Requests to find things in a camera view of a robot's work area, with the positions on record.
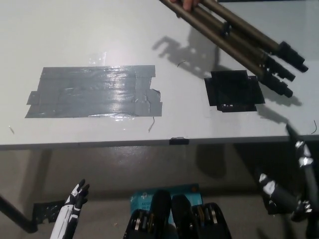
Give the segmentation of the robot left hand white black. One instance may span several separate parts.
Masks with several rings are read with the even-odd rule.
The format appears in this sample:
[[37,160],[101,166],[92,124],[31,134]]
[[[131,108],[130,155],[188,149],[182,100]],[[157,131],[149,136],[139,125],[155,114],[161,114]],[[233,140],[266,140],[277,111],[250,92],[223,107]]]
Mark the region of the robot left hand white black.
[[69,194],[59,211],[50,239],[72,239],[74,237],[82,207],[87,203],[89,184],[82,179]]

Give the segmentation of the person's bare hand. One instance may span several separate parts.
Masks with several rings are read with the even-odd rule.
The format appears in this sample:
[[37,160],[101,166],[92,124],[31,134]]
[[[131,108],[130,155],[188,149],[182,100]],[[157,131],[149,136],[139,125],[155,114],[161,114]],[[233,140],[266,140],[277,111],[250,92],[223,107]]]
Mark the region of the person's bare hand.
[[183,9],[191,11],[194,7],[198,6],[201,0],[170,0],[171,3],[181,3]]

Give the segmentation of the robot right hand white black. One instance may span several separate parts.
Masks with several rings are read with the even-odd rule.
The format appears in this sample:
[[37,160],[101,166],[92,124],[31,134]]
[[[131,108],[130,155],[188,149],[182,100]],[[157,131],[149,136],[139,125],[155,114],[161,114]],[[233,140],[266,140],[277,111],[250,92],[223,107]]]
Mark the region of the robot right hand white black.
[[257,170],[255,175],[263,196],[269,202],[281,210],[291,213],[292,221],[300,222],[306,218],[314,217],[319,219],[319,183],[316,178],[315,160],[312,157],[307,143],[298,135],[297,131],[289,124],[286,124],[286,131],[290,142],[295,149],[295,159],[299,168],[303,171],[305,190],[295,197],[286,189],[280,186],[267,174]]

